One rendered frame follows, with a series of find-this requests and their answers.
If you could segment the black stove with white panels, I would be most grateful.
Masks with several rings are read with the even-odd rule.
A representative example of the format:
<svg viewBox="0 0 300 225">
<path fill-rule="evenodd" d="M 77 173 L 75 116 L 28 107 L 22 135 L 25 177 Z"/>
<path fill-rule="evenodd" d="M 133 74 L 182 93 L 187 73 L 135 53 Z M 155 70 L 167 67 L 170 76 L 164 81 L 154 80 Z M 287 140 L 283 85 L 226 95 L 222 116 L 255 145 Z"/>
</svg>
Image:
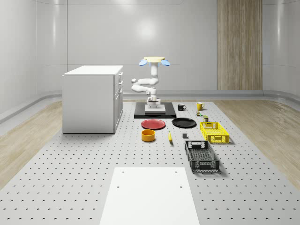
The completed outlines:
<svg viewBox="0 0 300 225">
<path fill-rule="evenodd" d="M 163 102 L 165 106 L 165 113 L 145 113 L 145 102 L 136 102 L 134 118 L 135 119 L 175 119 L 176 112 L 171 102 Z"/>
</svg>

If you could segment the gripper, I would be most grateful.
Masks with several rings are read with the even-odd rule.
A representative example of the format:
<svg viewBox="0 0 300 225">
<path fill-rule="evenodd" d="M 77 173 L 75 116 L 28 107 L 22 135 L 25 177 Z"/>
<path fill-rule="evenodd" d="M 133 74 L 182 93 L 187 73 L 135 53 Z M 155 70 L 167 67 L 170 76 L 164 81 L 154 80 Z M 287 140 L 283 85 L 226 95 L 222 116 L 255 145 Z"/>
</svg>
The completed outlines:
<svg viewBox="0 0 300 225">
<path fill-rule="evenodd" d="M 157 107 L 160 104 L 161 104 L 161 99 L 159 98 L 148 97 L 147 99 L 147 105 L 149 105 L 150 107 Z"/>
</svg>

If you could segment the white board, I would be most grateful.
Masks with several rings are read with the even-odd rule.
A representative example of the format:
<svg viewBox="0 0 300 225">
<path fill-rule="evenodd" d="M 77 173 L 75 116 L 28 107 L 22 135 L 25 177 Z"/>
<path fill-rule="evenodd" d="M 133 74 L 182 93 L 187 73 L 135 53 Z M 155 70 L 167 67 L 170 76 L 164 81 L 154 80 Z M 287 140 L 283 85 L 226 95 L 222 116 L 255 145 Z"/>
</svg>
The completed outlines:
<svg viewBox="0 0 300 225">
<path fill-rule="evenodd" d="M 183 167 L 116 167 L 100 225 L 199 225 Z"/>
</svg>

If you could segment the yellow basket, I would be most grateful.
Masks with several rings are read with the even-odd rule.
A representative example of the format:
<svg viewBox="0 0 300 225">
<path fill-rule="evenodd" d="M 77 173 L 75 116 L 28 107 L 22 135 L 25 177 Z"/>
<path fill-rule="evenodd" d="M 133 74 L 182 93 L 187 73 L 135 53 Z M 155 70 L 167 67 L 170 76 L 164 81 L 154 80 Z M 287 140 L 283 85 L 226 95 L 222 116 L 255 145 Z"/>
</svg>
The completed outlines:
<svg viewBox="0 0 300 225">
<path fill-rule="evenodd" d="M 200 122 L 200 131 L 210 143 L 229 143 L 229 134 L 219 122 Z"/>
</svg>

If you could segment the white cabinet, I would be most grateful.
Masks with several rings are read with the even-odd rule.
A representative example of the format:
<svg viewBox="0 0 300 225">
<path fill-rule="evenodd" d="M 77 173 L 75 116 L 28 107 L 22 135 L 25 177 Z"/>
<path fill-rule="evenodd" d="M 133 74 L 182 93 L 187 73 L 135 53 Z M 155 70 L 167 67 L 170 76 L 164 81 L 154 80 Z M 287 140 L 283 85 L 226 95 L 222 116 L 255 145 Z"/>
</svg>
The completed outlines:
<svg viewBox="0 0 300 225">
<path fill-rule="evenodd" d="M 119 109 L 122 65 L 81 66 L 62 77 L 62 132 L 114 134 Z"/>
</svg>

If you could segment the yellow bowl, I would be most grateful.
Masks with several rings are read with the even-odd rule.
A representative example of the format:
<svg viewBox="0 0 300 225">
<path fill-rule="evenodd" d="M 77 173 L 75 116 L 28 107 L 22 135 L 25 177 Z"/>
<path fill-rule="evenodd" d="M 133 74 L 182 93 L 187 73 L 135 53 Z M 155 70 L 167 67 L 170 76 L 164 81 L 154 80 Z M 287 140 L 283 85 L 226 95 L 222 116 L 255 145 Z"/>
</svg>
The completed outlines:
<svg viewBox="0 0 300 225">
<path fill-rule="evenodd" d="M 142 140 L 145 142 L 152 142 L 155 140 L 155 131 L 146 129 L 142 131 Z"/>
</svg>

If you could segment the red plate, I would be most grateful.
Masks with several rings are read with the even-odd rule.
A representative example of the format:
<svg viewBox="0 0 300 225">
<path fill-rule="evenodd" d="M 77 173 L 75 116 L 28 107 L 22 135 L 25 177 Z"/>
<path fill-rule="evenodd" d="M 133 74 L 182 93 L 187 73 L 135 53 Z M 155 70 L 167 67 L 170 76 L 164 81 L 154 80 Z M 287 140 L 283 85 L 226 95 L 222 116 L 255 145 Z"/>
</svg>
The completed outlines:
<svg viewBox="0 0 300 225">
<path fill-rule="evenodd" d="M 165 127 L 165 122 L 158 119 L 148 119 L 141 122 L 144 129 L 159 130 Z"/>
</svg>

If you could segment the dark grey basket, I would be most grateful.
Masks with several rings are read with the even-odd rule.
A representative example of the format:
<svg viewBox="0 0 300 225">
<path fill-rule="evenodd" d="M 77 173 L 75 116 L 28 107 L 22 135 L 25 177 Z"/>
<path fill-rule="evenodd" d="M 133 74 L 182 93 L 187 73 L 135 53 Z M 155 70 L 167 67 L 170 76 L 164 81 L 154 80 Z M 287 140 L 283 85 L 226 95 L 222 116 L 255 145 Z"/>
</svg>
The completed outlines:
<svg viewBox="0 0 300 225">
<path fill-rule="evenodd" d="M 208 141 L 185 141 L 185 150 L 192 171 L 219 171 L 219 158 Z"/>
</svg>

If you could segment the black plate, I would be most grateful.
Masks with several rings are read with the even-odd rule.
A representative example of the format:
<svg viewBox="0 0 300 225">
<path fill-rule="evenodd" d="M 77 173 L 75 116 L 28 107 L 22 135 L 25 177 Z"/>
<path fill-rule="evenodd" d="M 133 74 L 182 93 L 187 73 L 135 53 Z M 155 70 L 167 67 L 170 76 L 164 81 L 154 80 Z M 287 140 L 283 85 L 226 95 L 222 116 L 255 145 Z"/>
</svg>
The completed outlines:
<svg viewBox="0 0 300 225">
<path fill-rule="evenodd" d="M 183 117 L 173 119 L 172 124 L 179 128 L 194 128 L 197 125 L 193 119 Z"/>
</svg>

